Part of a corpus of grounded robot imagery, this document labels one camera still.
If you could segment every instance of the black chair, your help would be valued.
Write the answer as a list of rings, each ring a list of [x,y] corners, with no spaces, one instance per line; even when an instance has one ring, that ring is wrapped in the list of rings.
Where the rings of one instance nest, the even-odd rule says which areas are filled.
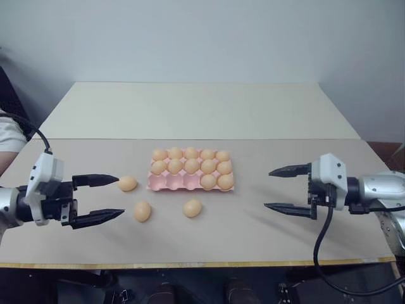
[[[23,118],[29,120],[27,113],[24,110],[23,105],[21,104],[20,99],[18,98],[9,78],[6,75],[6,72],[0,66],[0,108],[6,113],[19,115]],[[33,132],[30,127],[18,123],[23,131],[25,137],[29,141],[33,136]]]

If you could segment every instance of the egg carton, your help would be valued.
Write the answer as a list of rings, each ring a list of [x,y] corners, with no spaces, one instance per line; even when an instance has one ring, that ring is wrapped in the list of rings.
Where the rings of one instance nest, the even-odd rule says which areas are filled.
[[[198,155],[200,155],[200,152],[202,151],[202,149],[197,149],[197,151],[198,151]],[[203,188],[202,185],[200,184],[200,180],[201,180],[201,177],[203,177],[205,175],[205,173],[201,170],[201,163],[204,160],[201,157],[198,157],[196,159],[199,162],[200,169],[194,174],[188,174],[184,170],[184,163],[187,161],[187,159],[185,157],[182,157],[180,159],[180,161],[183,163],[183,169],[181,169],[181,171],[179,171],[178,174],[173,175],[169,171],[167,171],[167,169],[160,175],[155,175],[152,172],[149,172],[147,189],[153,190],[153,191],[160,191],[160,190],[165,190],[165,189],[170,189],[170,190],[186,189],[186,190],[190,190],[190,191],[195,190],[195,189],[204,189],[206,191],[220,190],[223,192],[227,192],[227,191],[231,191],[231,190],[235,189],[235,187],[233,186],[230,189],[223,190],[217,184],[209,190]],[[171,159],[169,157],[167,157],[163,161],[166,164],[168,164],[170,162],[170,160]],[[219,163],[219,161],[216,158],[213,158],[213,161],[216,164]],[[218,180],[219,176],[221,176],[221,173],[219,173],[217,170],[215,170],[211,174],[214,175],[217,180]],[[232,178],[233,178],[234,172],[233,171],[230,172],[229,175],[232,176]]]

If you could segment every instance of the wooden table edge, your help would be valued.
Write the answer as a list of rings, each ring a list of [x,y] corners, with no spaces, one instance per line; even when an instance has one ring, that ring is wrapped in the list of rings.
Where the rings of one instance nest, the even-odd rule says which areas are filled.
[[[322,260],[321,265],[347,265],[362,263],[394,262],[394,256],[383,258],[355,258],[348,260]],[[223,267],[287,267],[313,266],[308,261],[280,261],[280,262],[189,262],[189,263],[135,263],[135,264],[33,264],[33,263],[0,263],[0,268],[20,269],[169,269],[169,268],[223,268]]]

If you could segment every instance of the white sleeve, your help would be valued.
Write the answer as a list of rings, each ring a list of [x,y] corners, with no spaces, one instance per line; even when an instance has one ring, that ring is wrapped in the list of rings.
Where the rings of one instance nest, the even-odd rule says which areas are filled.
[[[12,118],[0,117],[0,152],[20,152],[27,140],[18,123]]]

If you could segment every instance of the table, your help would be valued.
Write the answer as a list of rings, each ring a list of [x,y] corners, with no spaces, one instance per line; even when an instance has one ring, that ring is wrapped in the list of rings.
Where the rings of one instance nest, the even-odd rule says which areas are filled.
[[[146,189],[149,159],[154,148],[170,146],[227,149],[235,167],[235,191],[157,192]],[[36,228],[27,223],[6,231],[0,261],[7,267],[113,269],[145,267],[224,267],[311,265],[315,239],[325,219],[288,217],[263,206],[266,202],[305,203],[306,178],[278,179],[268,172],[282,165],[306,163],[326,152],[346,163],[348,174],[359,176],[386,170],[368,145],[359,140],[51,140],[54,154],[65,161],[65,179],[72,174],[133,175],[139,188],[123,193],[112,184],[80,188],[79,212],[124,208],[126,212],[103,225],[71,230],[52,221]],[[42,151],[33,140],[1,177],[4,186],[27,181],[27,168]],[[182,214],[182,205],[199,198],[204,210],[197,218]],[[153,207],[144,224],[132,218],[134,203]],[[335,212],[321,247],[328,263],[391,261],[392,256],[374,215]]]
[[[41,131],[59,139],[359,139],[318,84],[76,82]]]
[[[0,248],[2,267],[312,265],[326,210],[319,208],[319,219],[313,221],[265,208],[266,202],[306,201],[305,177],[277,179],[268,172],[311,162],[328,152],[346,163],[351,176],[387,169],[318,84],[77,82],[41,130],[51,139],[55,156],[65,161],[65,180],[73,174],[104,173],[133,175],[140,185],[130,193],[115,185],[75,193],[80,214],[126,209],[103,225],[73,231],[52,221],[46,227],[27,223],[6,231]],[[235,190],[148,191],[152,150],[172,146],[231,152]],[[0,184],[26,184],[42,150],[40,140],[31,140]],[[192,197],[199,198],[204,209],[188,219],[182,205]],[[153,207],[145,224],[132,218],[134,203],[140,200]],[[394,257],[374,215],[335,212],[320,259],[322,264],[340,264],[387,262]]]

